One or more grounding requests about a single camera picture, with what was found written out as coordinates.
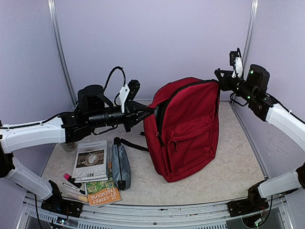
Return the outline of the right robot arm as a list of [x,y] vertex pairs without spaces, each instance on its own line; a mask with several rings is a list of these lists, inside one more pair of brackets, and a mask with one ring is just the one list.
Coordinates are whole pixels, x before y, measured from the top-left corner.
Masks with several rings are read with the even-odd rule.
[[[243,79],[234,71],[214,71],[222,91],[231,91],[246,101],[246,105],[262,121],[276,127],[301,149],[305,148],[305,123],[268,94],[270,73],[262,66],[252,64],[248,76]],[[300,166],[284,175],[256,184],[248,191],[250,197],[244,200],[244,208],[255,211],[263,199],[278,194],[292,193],[305,187],[305,167]]]

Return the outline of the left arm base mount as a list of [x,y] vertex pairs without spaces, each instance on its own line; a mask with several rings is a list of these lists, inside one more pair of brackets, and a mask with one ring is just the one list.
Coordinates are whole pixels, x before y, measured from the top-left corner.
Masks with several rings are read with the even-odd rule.
[[42,201],[41,208],[49,212],[79,218],[83,204],[78,201],[63,199],[56,183],[49,180],[52,195]]

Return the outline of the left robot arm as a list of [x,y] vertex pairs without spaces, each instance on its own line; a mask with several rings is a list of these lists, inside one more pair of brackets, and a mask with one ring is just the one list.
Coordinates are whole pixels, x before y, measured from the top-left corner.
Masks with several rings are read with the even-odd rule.
[[78,91],[78,103],[72,112],[62,112],[44,120],[19,125],[0,126],[0,176],[37,195],[56,212],[62,212],[67,202],[58,186],[46,181],[23,166],[14,157],[16,150],[56,143],[75,143],[100,127],[110,130],[123,125],[126,132],[153,109],[133,99],[138,86],[125,85],[119,92],[120,106],[115,106],[104,94],[104,87],[93,84]]

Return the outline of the red student backpack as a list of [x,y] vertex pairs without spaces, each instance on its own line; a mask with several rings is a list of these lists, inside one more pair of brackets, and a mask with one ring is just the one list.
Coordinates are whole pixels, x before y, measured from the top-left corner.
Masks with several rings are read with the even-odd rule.
[[156,172],[167,182],[187,178],[208,165],[219,139],[220,86],[217,80],[186,77],[160,88],[148,106],[154,113],[143,121],[147,151]]

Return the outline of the white coffee cover book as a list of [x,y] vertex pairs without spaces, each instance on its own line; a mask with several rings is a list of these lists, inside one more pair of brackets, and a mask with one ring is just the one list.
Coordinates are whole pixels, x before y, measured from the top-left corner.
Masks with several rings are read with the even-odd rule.
[[108,180],[108,165],[106,140],[78,144],[72,178],[76,183]]

